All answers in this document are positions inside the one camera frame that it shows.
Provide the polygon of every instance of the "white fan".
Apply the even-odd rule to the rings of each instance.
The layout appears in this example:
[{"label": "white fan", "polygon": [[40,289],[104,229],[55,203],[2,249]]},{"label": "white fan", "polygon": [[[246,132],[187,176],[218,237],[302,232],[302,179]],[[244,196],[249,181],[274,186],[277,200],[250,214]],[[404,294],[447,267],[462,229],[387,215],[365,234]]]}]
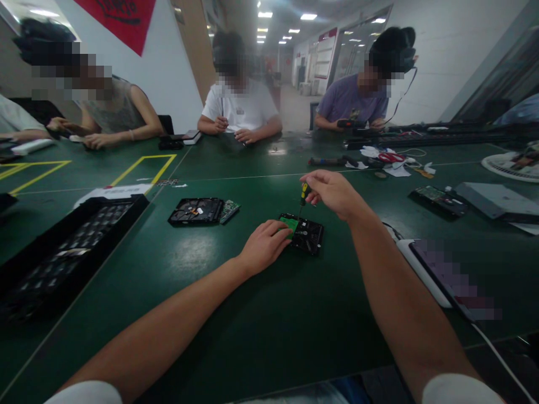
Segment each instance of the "white fan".
[{"label": "white fan", "polygon": [[512,178],[518,181],[539,183],[539,164],[535,165],[535,167],[524,167],[521,170],[514,170],[511,168],[515,164],[511,160],[517,155],[518,153],[515,152],[495,154],[485,157],[481,164],[487,170],[503,177]]}]

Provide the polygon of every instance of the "red scissors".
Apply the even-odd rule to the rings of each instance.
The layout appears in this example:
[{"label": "red scissors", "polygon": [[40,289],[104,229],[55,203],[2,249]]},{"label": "red scissors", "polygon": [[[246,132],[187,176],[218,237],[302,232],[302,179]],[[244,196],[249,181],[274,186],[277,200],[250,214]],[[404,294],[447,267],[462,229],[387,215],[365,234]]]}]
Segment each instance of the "red scissors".
[{"label": "red scissors", "polygon": [[395,153],[380,153],[378,159],[384,163],[404,163],[406,161],[405,156]]}]

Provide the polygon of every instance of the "white sleeve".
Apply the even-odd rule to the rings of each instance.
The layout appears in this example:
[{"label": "white sleeve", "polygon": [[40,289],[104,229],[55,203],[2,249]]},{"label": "white sleeve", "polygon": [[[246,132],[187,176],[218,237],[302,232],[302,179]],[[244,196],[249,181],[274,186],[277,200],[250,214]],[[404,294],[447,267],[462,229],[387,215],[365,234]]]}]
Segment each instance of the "white sleeve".
[{"label": "white sleeve", "polygon": [[45,404],[122,404],[122,397],[108,383],[89,381],[69,386]]},{"label": "white sleeve", "polygon": [[423,404],[504,404],[490,387],[477,379],[461,374],[436,376],[423,390]]},{"label": "white sleeve", "polygon": [[259,102],[260,108],[262,110],[262,116],[264,117],[264,120],[268,122],[275,115],[279,115],[279,111],[275,107],[275,103],[273,102],[273,98],[271,97],[271,93],[268,90],[268,87],[263,84],[260,84],[259,94]]},{"label": "white sleeve", "polygon": [[23,107],[14,103],[5,97],[0,99],[0,114],[8,121],[17,131],[24,130],[42,130],[46,131],[45,127],[36,121]]},{"label": "white sleeve", "polygon": [[223,100],[218,97],[215,92],[215,86],[213,85],[208,93],[208,98],[206,99],[206,105],[202,110],[202,115],[215,121],[218,116],[223,115]]}]

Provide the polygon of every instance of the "ceiling light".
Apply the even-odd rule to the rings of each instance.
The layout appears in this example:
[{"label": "ceiling light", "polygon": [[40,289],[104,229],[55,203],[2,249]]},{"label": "ceiling light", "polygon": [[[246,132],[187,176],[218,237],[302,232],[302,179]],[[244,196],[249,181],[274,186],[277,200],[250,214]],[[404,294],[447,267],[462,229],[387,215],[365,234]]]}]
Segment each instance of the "ceiling light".
[{"label": "ceiling light", "polygon": [[45,17],[60,17],[60,14],[56,14],[56,13],[53,13],[53,12],[47,11],[47,10],[41,10],[40,8],[37,8],[35,10],[30,10],[30,12],[32,12],[34,14],[39,14],[39,15],[42,15],[42,16],[45,16]]}]

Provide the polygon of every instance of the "red flag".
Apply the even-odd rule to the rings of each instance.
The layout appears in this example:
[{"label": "red flag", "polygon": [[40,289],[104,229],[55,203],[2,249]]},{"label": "red flag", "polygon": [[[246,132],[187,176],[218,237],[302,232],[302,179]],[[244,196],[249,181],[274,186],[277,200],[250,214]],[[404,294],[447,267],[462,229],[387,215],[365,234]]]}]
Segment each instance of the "red flag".
[{"label": "red flag", "polygon": [[156,0],[75,0],[75,2],[142,56]]}]

